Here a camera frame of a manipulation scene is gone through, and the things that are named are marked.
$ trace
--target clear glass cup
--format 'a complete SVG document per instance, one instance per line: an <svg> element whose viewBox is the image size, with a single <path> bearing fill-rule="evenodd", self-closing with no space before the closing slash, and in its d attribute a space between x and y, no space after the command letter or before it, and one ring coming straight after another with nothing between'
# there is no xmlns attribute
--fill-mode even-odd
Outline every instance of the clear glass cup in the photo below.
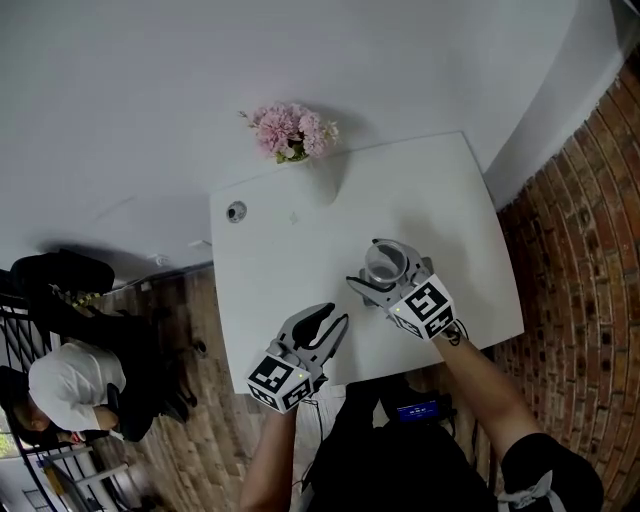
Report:
<svg viewBox="0 0 640 512"><path fill-rule="evenodd" d="M407 269L407 255L397 242L380 240L367 250L364 268L376 283L395 283Z"/></svg>

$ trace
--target white shirt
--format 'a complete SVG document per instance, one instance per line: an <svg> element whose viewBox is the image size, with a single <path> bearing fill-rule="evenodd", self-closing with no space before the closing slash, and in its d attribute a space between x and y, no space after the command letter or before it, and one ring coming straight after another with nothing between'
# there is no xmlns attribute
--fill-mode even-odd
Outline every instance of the white shirt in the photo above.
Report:
<svg viewBox="0 0 640 512"><path fill-rule="evenodd" d="M73 341L31 365L29 393L64 430L100 430L93 408L107 403L107 384L122 392L127 383L120 360L108 350Z"/></svg>

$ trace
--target flower bouquet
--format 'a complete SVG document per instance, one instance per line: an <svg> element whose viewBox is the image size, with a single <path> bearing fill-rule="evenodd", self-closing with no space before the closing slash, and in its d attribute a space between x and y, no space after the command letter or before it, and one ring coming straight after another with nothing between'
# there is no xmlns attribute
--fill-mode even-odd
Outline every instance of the flower bouquet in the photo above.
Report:
<svg viewBox="0 0 640 512"><path fill-rule="evenodd" d="M265 155L275 157L279 164L321 157L338 142L335 122L323 121L317 112L295 103L274 103L251 116L242 111L239 114L256 130Z"/></svg>

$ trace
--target brick wall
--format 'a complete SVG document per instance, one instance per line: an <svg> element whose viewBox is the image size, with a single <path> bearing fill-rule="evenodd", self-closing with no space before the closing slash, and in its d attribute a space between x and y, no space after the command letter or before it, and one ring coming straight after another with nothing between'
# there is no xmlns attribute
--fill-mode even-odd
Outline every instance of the brick wall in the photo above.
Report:
<svg viewBox="0 0 640 512"><path fill-rule="evenodd" d="M640 485L639 61L498 215L525 334L496 359L612 511Z"/></svg>

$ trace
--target window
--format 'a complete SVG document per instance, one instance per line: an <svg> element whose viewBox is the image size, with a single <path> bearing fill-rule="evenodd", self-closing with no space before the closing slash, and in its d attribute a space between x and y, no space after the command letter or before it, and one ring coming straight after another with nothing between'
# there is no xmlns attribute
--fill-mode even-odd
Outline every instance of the window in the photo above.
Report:
<svg viewBox="0 0 640 512"><path fill-rule="evenodd" d="M4 411L0 409L0 459L6 459L7 457L18 457L18 447L16 446L11 431L9 429L9 423Z"/></svg>

